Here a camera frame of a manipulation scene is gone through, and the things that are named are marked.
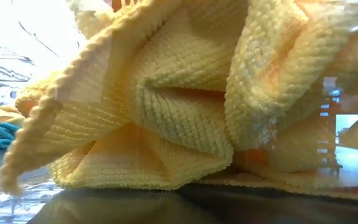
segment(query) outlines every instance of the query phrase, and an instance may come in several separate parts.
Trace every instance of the yellow knitted blanket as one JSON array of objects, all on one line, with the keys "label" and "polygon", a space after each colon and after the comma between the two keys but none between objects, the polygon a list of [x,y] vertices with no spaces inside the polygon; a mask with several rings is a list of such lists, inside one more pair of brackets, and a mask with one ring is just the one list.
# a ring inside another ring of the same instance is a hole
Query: yellow knitted blanket
[{"label": "yellow knitted blanket", "polygon": [[[18,97],[29,117],[1,167],[5,192],[48,164],[64,188],[201,182],[358,198],[317,172],[324,156],[307,141],[316,121],[304,120],[321,105],[311,85],[322,75],[358,78],[358,3],[70,4],[88,43]],[[274,130],[287,137],[273,150]]]}]

